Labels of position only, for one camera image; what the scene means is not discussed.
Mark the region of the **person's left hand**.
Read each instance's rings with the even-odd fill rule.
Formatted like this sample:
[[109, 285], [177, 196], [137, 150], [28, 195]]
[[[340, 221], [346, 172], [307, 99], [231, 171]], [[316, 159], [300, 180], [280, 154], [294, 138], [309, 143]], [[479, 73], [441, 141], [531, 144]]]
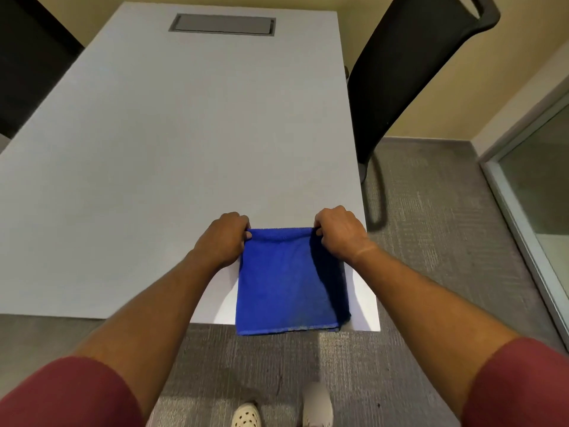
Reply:
[[212, 270], [232, 265], [245, 247], [243, 235], [250, 231], [248, 216], [224, 213], [214, 220], [195, 243], [191, 254]]

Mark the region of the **person's right hand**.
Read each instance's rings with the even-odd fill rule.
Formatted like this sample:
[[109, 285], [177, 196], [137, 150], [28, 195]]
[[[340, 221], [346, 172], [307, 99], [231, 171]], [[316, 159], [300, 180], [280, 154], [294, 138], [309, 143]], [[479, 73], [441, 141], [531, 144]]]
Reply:
[[314, 220], [314, 228], [317, 227], [323, 229], [323, 246], [350, 266], [370, 251], [379, 250], [355, 214], [342, 205], [318, 212]]

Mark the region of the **blue microfibre cloth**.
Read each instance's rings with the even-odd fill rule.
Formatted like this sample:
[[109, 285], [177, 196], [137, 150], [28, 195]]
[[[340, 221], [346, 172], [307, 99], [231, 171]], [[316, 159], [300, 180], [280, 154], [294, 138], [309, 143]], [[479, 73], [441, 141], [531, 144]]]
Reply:
[[249, 232], [239, 260], [237, 335], [338, 331], [351, 320], [344, 264], [316, 228]]

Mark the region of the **person's left forearm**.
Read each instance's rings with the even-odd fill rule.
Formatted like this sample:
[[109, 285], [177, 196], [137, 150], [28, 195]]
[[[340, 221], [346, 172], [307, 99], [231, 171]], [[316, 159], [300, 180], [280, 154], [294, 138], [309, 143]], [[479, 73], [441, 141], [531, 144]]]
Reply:
[[237, 261], [191, 250], [94, 330], [73, 355], [99, 361], [126, 383], [146, 422], [174, 365], [195, 309], [215, 274]]

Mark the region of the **person's right forearm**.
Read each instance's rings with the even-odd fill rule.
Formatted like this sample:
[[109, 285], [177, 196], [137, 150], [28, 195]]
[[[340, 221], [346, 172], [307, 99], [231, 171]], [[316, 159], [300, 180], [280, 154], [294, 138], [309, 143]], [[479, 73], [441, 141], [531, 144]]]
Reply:
[[438, 394], [461, 417], [481, 368], [521, 335], [370, 240], [350, 244], [345, 259], [386, 309]]

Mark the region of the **white table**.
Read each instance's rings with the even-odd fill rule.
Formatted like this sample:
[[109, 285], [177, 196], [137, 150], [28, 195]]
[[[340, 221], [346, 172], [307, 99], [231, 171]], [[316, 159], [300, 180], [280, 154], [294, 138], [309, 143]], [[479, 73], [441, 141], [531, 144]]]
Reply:
[[[170, 32], [178, 13], [273, 36]], [[0, 315], [106, 319], [227, 212], [365, 222], [338, 14], [123, 3], [0, 152]]]

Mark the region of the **white right clog shoe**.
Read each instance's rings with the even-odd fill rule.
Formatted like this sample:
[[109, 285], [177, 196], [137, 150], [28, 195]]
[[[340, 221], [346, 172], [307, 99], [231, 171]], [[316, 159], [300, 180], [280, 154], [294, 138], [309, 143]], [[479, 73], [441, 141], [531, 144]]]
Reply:
[[331, 395], [321, 382], [308, 383], [303, 389], [302, 427], [332, 427]]

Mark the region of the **white clog shoe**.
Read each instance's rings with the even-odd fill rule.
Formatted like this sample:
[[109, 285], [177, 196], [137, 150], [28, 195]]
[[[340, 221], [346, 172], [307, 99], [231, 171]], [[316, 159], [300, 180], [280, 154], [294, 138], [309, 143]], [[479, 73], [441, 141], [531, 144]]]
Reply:
[[332, 427], [331, 395], [321, 382], [308, 383], [303, 389], [302, 427]]
[[241, 404], [232, 415], [230, 427], [262, 427], [258, 406], [254, 402]]

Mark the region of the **white left clog shoe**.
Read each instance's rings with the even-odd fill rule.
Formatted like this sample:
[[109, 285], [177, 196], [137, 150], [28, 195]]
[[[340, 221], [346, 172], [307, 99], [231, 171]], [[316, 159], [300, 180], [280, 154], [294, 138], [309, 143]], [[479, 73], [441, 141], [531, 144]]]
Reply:
[[258, 406], [254, 402], [241, 404], [232, 415], [230, 427], [262, 427]]

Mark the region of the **black mesh chair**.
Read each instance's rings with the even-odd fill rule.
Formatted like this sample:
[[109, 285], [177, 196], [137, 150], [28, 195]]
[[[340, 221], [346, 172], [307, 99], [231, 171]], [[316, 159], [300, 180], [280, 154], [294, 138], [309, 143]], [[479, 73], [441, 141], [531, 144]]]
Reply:
[[395, 121], [458, 49], [492, 29], [494, 0], [393, 0], [346, 77], [360, 183]]

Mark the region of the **maroon left sleeve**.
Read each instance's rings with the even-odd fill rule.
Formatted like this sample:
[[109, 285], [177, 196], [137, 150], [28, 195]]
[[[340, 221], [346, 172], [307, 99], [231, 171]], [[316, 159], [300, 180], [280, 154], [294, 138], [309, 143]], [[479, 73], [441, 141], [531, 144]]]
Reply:
[[138, 401], [103, 363], [67, 356], [0, 399], [0, 427], [145, 427]]

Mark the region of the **maroon sleeve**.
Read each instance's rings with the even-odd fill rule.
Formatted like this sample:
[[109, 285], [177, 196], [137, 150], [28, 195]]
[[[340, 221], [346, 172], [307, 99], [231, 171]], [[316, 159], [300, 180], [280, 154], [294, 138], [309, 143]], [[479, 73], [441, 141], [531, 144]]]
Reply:
[[0, 427], [145, 427], [138, 401], [103, 363], [67, 356], [0, 399]]
[[500, 348], [476, 375], [461, 427], [569, 427], [569, 356], [528, 337]]

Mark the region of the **maroon right sleeve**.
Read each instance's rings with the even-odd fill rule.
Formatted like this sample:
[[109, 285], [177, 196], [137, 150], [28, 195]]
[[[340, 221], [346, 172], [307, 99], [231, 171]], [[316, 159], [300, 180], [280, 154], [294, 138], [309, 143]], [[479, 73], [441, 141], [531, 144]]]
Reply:
[[476, 375], [461, 427], [569, 427], [569, 356], [528, 337], [500, 348]]

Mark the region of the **glass door with white frame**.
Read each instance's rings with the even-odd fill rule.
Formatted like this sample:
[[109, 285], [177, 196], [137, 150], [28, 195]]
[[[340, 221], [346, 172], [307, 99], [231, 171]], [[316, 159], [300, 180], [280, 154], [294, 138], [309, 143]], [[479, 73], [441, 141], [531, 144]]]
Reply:
[[569, 91], [507, 133], [480, 166], [569, 353]]

